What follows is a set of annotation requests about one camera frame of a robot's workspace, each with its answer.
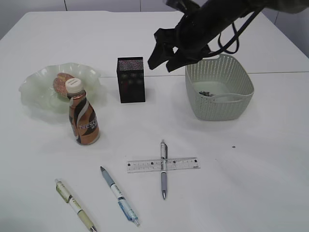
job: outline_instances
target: gray pen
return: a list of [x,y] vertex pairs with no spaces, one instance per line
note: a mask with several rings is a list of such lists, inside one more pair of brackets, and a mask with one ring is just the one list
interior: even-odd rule
[[165,144],[164,140],[161,141],[161,189],[162,197],[165,200],[168,191],[168,178],[166,175],[167,166],[166,159],[168,158],[168,146]]
[[101,172],[107,184],[109,185],[112,192],[114,193],[115,197],[118,199],[118,204],[120,208],[122,209],[122,211],[124,212],[126,218],[129,221],[134,222],[136,226],[140,226],[138,217],[136,216],[133,209],[126,201],[125,197],[123,196],[123,194],[121,193],[121,191],[119,190],[119,188],[117,187],[117,185],[115,184],[111,176],[108,174],[108,172],[103,167],[101,167]]

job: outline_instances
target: white bottle cap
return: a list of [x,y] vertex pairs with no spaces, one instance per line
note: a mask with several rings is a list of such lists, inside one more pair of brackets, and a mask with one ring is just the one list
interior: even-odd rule
[[72,78],[66,81],[66,89],[68,93],[78,93],[83,90],[82,81],[78,78]]

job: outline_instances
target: pen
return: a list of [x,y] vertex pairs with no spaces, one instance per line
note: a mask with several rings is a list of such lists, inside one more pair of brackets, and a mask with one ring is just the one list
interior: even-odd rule
[[168,158],[168,146],[165,144],[164,140],[161,141],[161,190],[162,197],[165,200],[168,191],[168,178],[167,178],[167,167],[166,159]]
[[63,185],[63,183],[60,180],[55,180],[56,182],[56,190],[60,194],[60,196],[64,199],[66,203],[69,203],[69,205],[73,208],[73,210],[77,213],[80,220],[83,222],[83,224],[87,227],[90,232],[97,232],[97,229],[95,228],[95,225],[93,222],[89,219],[85,211],[81,208],[81,206],[77,203],[77,201],[72,197],[70,192],[67,190],[67,188]]
[[119,188],[117,187],[117,185],[115,184],[115,182],[113,181],[111,176],[108,174],[108,172],[103,167],[101,167],[101,172],[102,172],[102,175],[103,175],[104,179],[106,180],[107,184],[111,188],[112,192],[114,193],[114,195],[118,199],[118,204],[119,204],[120,208],[122,209],[122,211],[124,212],[127,219],[129,221],[134,222],[136,226],[139,226],[140,223],[138,221],[138,217],[136,216],[133,209],[131,208],[131,206],[126,201],[125,197],[123,196],[123,194],[121,193],[121,191],[119,190]]

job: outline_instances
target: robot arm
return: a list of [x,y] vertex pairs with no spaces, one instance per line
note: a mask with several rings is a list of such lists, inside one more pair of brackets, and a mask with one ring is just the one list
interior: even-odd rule
[[[263,8],[297,13],[309,6],[309,0],[208,0],[201,7],[191,0],[167,0],[166,5],[182,11],[184,16],[174,29],[159,29],[155,33],[156,45],[148,65],[154,69],[168,61],[170,72],[226,51]],[[247,22],[236,31],[233,22],[251,12]],[[235,36],[212,52],[207,44],[231,24]]]

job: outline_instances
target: ruler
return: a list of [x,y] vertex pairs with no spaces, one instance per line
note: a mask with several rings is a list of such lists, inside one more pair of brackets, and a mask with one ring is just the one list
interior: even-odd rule
[[[166,159],[165,161],[167,170],[200,168],[199,161],[196,157]],[[126,163],[126,170],[128,173],[161,171],[161,163],[161,159],[133,160]]]

